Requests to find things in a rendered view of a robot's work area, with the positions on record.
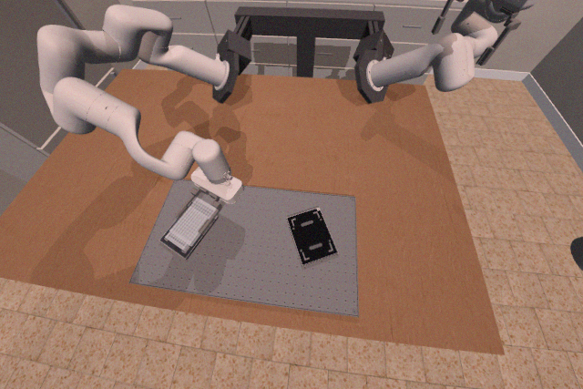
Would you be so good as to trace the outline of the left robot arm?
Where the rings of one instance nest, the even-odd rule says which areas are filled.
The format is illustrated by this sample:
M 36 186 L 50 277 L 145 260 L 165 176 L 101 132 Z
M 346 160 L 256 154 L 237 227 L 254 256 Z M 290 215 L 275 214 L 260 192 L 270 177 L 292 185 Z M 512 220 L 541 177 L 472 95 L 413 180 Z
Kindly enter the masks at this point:
M 399 56 L 371 61 L 366 69 L 370 88 L 378 92 L 384 86 L 420 77 L 431 66 L 437 90 L 463 87 L 475 76 L 474 58 L 497 40 L 497 31 L 487 21 L 501 23 L 509 18 L 499 11 L 501 7 L 489 0 L 468 0 L 451 26 L 453 34 Z

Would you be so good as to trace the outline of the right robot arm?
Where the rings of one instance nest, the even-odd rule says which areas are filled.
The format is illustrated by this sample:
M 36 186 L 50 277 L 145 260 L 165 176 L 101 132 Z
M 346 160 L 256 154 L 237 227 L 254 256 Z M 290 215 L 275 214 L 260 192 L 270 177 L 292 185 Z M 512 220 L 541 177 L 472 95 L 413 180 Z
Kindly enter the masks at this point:
M 85 62 L 129 62 L 138 57 L 221 91 L 228 79 L 229 63 L 221 62 L 219 54 L 213 60 L 185 46 L 169 46 L 172 32 L 173 24 L 166 15 L 129 5 L 110 6 L 102 31 L 43 26 L 37 32 L 40 87 L 62 129 L 82 135 L 102 128 L 121 138 L 129 155 L 145 169 L 181 180 L 196 161 L 211 183 L 221 184 L 233 177 L 218 142 L 180 131 L 161 160 L 157 159 L 138 141 L 140 111 L 85 81 Z

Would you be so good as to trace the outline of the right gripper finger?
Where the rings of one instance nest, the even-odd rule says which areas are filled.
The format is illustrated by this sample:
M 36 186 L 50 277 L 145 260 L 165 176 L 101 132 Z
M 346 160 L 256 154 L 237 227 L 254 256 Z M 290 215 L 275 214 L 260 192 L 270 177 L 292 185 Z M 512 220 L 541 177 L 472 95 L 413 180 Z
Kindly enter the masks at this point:
M 209 192 L 206 189 L 202 188 L 202 187 L 199 187 L 198 189 L 192 188 L 189 192 L 191 193 L 191 196 L 183 204 L 183 206 L 178 210 L 178 212 L 174 215 L 174 217 L 177 218 L 178 220 L 184 214 L 184 212 L 189 208 L 188 205 L 193 201 L 193 199 L 196 196 L 198 197 L 201 192 L 209 195 Z
M 218 202 L 220 200 L 220 198 L 213 194 L 213 193 L 209 193 L 209 195 L 214 199 L 214 201 L 211 202 L 211 205 L 213 207 L 216 208 L 216 210 L 214 211 L 214 213 L 210 216 L 210 218 L 208 220 L 206 220 L 204 222 L 204 224 L 200 227 L 200 229 L 198 230 L 198 232 L 200 234 L 204 234 L 205 231 L 208 229 L 208 227 L 210 226 L 210 224 L 212 223 L 212 221 L 215 219 L 215 217 L 218 215 L 218 213 L 220 212 L 220 210 L 222 209 L 222 205 Z

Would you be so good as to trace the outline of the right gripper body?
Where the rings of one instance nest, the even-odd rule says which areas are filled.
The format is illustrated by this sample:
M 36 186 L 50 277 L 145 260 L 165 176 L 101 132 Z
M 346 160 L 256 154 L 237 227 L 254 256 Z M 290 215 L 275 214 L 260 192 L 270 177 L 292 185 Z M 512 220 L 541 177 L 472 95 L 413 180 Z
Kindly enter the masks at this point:
M 229 204 L 235 203 L 244 191 L 242 181 L 235 177 L 233 177 L 232 180 L 228 179 L 228 181 L 221 184 L 211 183 L 208 181 L 200 167 L 195 169 L 190 178 L 196 186 L 206 189 L 208 192 L 217 195 L 221 200 Z

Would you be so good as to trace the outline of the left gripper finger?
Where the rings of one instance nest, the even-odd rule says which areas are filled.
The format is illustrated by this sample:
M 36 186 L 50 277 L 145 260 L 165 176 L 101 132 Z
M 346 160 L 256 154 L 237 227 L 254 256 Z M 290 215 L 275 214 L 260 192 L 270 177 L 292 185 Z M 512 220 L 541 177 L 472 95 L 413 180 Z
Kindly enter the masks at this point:
M 504 23 L 504 26 L 506 26 L 506 28 L 504 29 L 502 34 L 499 36 L 499 38 L 495 41 L 495 43 L 492 46 L 488 46 L 486 48 L 486 50 L 484 51 L 484 53 L 482 54 L 482 56 L 479 57 L 479 59 L 477 60 L 476 63 L 480 66 L 483 66 L 486 64 L 488 59 L 495 53 L 497 48 L 500 46 L 500 44 L 506 38 L 508 33 L 512 30 L 517 29 L 520 26 L 520 24 L 522 23 L 521 21 L 515 19 L 515 17 L 519 14 L 519 11 L 512 12 L 512 11 L 504 8 L 503 6 L 499 11 L 506 14 L 506 15 L 509 15 L 509 18 Z
M 438 34 L 444 21 L 445 21 L 445 15 L 450 7 L 450 5 L 453 3 L 454 0 L 447 0 L 445 7 L 443 9 L 443 12 L 440 16 L 438 16 L 436 22 L 435 22 L 435 26 L 432 30 L 433 35 Z M 464 0 L 456 0 L 458 2 L 463 2 Z

